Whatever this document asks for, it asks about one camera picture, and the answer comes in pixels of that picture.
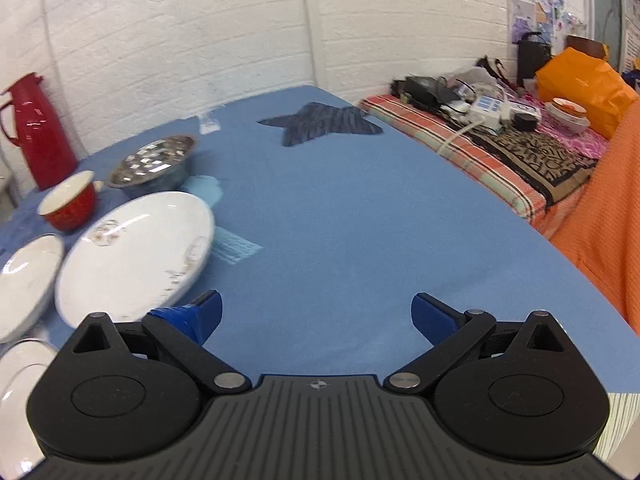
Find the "stacked white bowls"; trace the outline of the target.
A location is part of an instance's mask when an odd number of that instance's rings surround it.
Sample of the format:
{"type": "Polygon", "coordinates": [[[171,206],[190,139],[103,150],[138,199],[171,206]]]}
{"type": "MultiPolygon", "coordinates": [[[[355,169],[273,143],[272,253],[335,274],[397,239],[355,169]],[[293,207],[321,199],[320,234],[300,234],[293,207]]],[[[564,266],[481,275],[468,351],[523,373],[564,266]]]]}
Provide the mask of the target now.
{"type": "Polygon", "coordinates": [[[590,127],[590,121],[586,116],[567,113],[566,110],[557,107],[554,101],[545,102],[544,108],[553,125],[573,136],[582,134],[590,127]]]}

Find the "large white oval plate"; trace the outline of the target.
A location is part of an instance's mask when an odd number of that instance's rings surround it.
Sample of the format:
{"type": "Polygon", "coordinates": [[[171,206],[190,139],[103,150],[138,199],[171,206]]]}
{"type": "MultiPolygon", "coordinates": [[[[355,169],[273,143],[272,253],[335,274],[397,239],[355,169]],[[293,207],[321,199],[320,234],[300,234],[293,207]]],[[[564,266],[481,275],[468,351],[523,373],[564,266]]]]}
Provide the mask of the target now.
{"type": "Polygon", "coordinates": [[[173,306],[200,277],[214,234],[214,215],[198,196],[160,192],[130,200],[70,248],[56,279],[58,315],[77,327],[91,312],[129,322],[173,306]]]}

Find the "blue table cloth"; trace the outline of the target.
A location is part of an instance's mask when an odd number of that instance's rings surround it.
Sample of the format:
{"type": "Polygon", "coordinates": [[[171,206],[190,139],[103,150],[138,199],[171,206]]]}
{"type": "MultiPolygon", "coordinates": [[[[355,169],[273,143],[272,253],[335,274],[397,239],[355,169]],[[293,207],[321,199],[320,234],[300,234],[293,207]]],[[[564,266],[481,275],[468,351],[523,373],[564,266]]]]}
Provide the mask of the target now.
{"type": "Polygon", "coordinates": [[[311,86],[211,110],[218,128],[177,119],[82,166],[104,179],[136,148],[198,138],[193,169],[214,203],[215,244],[194,294],[216,289],[224,317],[207,349],[250,378],[385,377],[420,356],[418,292],[501,321],[551,312],[609,392],[639,388],[639,339],[569,261],[502,200],[393,128],[286,148],[268,117],[341,100],[311,86]]]}

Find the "small white plate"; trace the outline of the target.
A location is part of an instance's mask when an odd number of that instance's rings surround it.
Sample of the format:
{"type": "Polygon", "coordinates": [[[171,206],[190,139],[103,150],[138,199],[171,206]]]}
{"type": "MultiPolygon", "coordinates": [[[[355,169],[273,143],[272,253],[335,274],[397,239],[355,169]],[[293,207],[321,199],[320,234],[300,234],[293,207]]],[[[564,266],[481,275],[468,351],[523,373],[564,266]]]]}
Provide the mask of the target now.
{"type": "Polygon", "coordinates": [[[17,340],[28,332],[47,310],[64,254],[62,238],[44,234],[17,249],[2,266],[2,344],[17,340]]]}

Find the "steel metal bowl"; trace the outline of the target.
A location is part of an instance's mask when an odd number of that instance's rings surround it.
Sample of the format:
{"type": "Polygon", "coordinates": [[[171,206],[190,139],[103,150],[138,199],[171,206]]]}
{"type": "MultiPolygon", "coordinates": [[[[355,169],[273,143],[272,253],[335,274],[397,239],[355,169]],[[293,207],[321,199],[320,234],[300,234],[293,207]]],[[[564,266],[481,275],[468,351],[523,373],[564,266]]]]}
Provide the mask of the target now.
{"type": "Polygon", "coordinates": [[[198,140],[175,134],[143,145],[123,158],[105,180],[109,188],[137,198],[175,191],[191,174],[191,157],[198,140]]]}

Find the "white plate at bottom left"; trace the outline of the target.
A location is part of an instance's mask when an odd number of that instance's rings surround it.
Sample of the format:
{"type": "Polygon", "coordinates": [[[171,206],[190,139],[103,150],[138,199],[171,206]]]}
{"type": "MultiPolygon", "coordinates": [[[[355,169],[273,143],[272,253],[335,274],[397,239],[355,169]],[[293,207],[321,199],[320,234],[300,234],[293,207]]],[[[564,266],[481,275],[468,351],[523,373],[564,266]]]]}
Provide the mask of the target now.
{"type": "Polygon", "coordinates": [[[1,478],[21,479],[43,455],[26,415],[32,389],[56,355],[50,344],[24,339],[1,355],[1,478]]]}

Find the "red bowl white inside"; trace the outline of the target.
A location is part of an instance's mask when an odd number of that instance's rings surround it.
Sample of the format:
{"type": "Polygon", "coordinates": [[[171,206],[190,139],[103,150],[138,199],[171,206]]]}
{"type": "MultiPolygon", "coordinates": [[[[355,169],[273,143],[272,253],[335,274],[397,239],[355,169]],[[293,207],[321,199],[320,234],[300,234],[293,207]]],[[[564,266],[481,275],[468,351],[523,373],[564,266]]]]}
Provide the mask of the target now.
{"type": "Polygon", "coordinates": [[[37,212],[50,226],[72,232],[83,226],[96,209],[94,172],[73,174],[43,197],[37,212]]]}

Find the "orange blanket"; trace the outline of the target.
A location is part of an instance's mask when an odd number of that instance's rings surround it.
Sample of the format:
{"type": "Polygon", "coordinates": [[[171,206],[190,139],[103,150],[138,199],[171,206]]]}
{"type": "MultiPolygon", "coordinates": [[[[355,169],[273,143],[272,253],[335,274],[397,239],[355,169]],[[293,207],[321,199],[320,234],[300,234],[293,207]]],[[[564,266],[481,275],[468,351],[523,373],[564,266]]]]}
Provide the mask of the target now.
{"type": "Polygon", "coordinates": [[[639,329],[639,104],[628,108],[570,218],[551,239],[612,304],[639,329]]]}

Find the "black patterned cloth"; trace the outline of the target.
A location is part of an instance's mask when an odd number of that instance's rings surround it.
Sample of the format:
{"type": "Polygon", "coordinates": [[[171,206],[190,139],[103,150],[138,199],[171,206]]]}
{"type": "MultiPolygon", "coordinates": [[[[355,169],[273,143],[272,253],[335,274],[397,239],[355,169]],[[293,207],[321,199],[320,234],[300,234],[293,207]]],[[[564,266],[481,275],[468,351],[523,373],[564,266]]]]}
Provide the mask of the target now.
{"type": "Polygon", "coordinates": [[[468,137],[544,196],[548,207],[586,184],[598,163],[537,131],[503,129],[492,134],[477,128],[468,137]]]}

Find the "striped orange mat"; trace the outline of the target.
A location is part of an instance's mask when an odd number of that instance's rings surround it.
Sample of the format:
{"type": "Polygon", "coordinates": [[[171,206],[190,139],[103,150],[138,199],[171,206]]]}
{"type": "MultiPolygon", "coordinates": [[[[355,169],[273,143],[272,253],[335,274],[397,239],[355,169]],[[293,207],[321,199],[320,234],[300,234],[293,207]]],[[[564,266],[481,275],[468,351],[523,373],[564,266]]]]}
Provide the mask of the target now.
{"type": "Polygon", "coordinates": [[[544,196],[497,157],[472,143],[467,136],[458,136],[442,150],[442,144],[454,136],[458,127],[451,128],[442,118],[418,110],[390,94],[369,96],[358,106],[436,152],[472,180],[484,185],[532,226],[544,218],[547,208],[544,196]]]}

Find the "red thermos jug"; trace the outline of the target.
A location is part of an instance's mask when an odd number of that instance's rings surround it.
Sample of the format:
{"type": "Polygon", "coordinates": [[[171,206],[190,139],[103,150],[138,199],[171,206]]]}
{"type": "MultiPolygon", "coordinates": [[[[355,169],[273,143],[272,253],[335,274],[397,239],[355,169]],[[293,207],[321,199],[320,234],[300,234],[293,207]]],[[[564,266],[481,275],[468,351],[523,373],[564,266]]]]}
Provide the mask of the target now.
{"type": "Polygon", "coordinates": [[[14,136],[4,125],[1,131],[19,148],[40,191],[53,188],[69,177],[78,159],[58,119],[58,114],[40,88],[43,76],[29,73],[6,89],[10,99],[1,107],[13,110],[14,136]]]}

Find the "white power strip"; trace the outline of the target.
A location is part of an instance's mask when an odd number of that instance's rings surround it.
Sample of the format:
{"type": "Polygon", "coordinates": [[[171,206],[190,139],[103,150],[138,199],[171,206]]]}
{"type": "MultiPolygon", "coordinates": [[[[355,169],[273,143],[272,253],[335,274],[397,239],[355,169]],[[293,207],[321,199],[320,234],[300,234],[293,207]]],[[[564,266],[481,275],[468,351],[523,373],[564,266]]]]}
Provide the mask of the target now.
{"type": "Polygon", "coordinates": [[[516,115],[533,117],[536,122],[541,122],[541,112],[536,106],[518,103],[505,99],[480,96],[469,108],[466,118],[470,122],[479,122],[489,130],[500,132],[511,125],[516,115]]]}

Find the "black box device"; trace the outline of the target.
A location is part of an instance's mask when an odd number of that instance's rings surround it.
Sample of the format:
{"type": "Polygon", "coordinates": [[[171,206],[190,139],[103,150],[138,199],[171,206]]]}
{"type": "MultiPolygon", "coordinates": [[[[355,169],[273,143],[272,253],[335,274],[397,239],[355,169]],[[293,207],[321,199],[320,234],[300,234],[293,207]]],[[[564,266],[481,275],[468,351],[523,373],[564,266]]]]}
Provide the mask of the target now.
{"type": "Polygon", "coordinates": [[[460,99],[446,82],[433,77],[409,76],[405,80],[404,92],[410,100],[427,107],[439,107],[460,99]]]}

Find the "orange plastic bag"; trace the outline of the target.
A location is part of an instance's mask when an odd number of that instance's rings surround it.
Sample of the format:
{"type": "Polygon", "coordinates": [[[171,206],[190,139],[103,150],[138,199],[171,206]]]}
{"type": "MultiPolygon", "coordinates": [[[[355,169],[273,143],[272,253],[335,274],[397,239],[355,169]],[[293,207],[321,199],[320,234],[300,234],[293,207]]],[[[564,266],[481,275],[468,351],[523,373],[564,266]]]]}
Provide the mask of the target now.
{"type": "Polygon", "coordinates": [[[590,128],[608,140],[639,99],[608,62],[573,48],[555,55],[538,70],[536,79],[542,102],[561,98],[582,106],[590,128]]]}

